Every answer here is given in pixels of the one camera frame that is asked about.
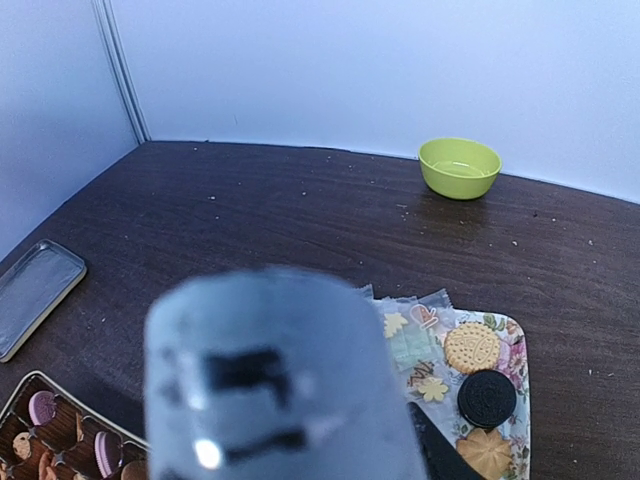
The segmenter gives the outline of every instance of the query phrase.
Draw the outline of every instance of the lime green plastic bowl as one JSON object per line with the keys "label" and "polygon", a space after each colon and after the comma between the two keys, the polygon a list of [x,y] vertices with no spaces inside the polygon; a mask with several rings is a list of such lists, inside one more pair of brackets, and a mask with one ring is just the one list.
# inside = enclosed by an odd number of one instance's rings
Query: lime green plastic bowl
{"label": "lime green plastic bowl", "polygon": [[420,147],[420,168],[429,188],[454,200],[471,200],[489,191],[502,160],[486,145],[464,138],[438,138]]}

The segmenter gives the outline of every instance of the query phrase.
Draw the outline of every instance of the oreo cookie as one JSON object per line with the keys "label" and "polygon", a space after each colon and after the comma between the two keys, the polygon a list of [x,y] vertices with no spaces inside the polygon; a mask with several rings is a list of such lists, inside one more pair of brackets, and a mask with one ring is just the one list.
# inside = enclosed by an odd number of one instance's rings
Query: oreo cookie
{"label": "oreo cookie", "polygon": [[491,429],[504,423],[516,409],[516,389],[495,370],[469,375],[458,392],[460,414],[476,427]]}

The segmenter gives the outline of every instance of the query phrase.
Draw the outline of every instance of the metal tray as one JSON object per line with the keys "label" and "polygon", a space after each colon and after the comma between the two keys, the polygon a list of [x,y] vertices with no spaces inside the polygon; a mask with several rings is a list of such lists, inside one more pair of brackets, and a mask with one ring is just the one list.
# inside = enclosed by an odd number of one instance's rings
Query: metal tray
{"label": "metal tray", "polygon": [[[55,395],[56,415],[45,425],[34,425],[29,414],[29,400],[38,391]],[[59,480],[102,478],[95,458],[97,432],[117,435],[120,461],[109,480],[121,480],[122,469],[134,461],[147,462],[149,446],[141,438],[92,410],[44,373],[28,373],[16,387],[0,413],[0,468],[8,480],[38,478],[42,454],[55,454],[54,466]],[[15,455],[13,439],[28,432],[30,456],[24,460]]]}
{"label": "metal tray", "polygon": [[0,362],[8,362],[87,273],[84,261],[41,240],[0,277]]}

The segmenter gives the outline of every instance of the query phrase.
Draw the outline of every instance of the gray cylinder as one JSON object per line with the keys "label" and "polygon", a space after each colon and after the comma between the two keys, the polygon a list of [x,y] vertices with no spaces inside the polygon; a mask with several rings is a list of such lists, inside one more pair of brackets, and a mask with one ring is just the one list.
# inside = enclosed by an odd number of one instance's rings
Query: gray cylinder
{"label": "gray cylinder", "polygon": [[290,269],[191,280],[146,329],[154,479],[424,480],[377,313]]}

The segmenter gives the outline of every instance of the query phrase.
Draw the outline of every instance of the table surface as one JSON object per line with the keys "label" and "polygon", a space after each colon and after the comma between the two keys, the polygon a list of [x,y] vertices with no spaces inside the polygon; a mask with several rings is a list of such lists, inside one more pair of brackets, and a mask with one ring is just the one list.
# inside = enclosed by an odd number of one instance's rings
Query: table surface
{"label": "table surface", "polygon": [[0,400],[39,369],[143,433],[145,314],[198,274],[266,264],[330,272],[376,296],[445,287],[527,334],[533,478],[640,473],[640,206],[502,175],[455,202],[415,161],[344,151],[147,143],[3,262],[50,238],[86,279],[6,365]]}

